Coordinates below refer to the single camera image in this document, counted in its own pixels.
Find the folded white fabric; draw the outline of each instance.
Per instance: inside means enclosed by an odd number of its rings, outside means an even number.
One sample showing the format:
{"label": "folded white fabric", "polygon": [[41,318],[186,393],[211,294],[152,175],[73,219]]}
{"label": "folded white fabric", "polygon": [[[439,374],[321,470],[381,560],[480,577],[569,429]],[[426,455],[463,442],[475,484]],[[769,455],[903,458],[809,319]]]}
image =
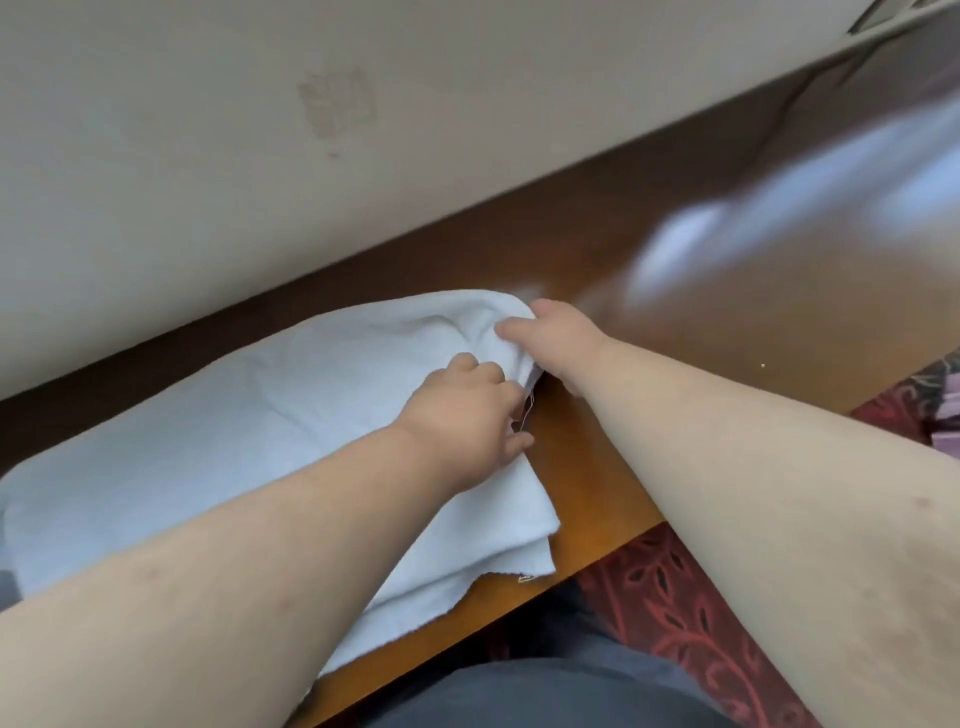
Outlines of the folded white fabric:
{"label": "folded white fabric", "polygon": [[[444,291],[308,319],[231,353],[0,480],[25,596],[390,423],[457,352],[528,389],[533,361],[493,324],[532,316],[492,291]],[[450,501],[324,671],[448,611],[481,573],[553,571],[556,513],[520,457]]]}

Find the person's left hand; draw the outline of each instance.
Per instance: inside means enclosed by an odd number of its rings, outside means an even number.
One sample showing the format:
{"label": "person's left hand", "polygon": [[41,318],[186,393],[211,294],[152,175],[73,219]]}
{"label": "person's left hand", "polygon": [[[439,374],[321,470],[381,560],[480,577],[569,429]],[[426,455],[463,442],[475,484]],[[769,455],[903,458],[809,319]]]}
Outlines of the person's left hand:
{"label": "person's left hand", "polygon": [[454,493],[479,485],[534,444],[529,432],[511,431],[526,392],[505,378],[499,365],[458,353],[426,378],[391,425],[437,458]]}

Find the bare arm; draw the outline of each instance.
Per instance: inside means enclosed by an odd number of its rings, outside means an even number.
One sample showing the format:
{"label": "bare arm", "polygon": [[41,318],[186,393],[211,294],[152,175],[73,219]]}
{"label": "bare arm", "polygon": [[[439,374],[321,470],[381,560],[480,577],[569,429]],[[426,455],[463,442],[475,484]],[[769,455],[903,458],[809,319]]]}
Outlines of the bare arm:
{"label": "bare arm", "polygon": [[498,332],[581,393],[807,706],[831,726],[960,715],[960,465],[604,336],[571,306]]}
{"label": "bare arm", "polygon": [[523,399],[458,354],[393,425],[3,613],[0,722],[282,725],[441,506],[531,445]]}

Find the peeling paint patch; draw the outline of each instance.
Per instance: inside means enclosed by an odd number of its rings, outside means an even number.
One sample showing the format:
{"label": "peeling paint patch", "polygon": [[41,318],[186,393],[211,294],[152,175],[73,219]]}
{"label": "peeling paint patch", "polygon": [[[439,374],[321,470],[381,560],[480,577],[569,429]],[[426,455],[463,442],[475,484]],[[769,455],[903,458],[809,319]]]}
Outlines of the peeling paint patch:
{"label": "peeling paint patch", "polygon": [[344,73],[312,73],[297,86],[306,120],[320,139],[330,139],[376,121],[373,86],[360,68]]}

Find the red patterned carpet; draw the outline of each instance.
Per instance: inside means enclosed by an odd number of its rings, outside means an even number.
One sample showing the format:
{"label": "red patterned carpet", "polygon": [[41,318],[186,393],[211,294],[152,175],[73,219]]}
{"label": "red patterned carpet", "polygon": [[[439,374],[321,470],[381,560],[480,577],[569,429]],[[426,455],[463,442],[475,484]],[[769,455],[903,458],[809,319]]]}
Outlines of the red patterned carpet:
{"label": "red patterned carpet", "polygon": [[[857,407],[862,422],[930,444],[934,413],[960,351]],[[578,574],[594,611],[634,649],[683,665],[742,725],[820,723],[747,634],[667,523]]]}

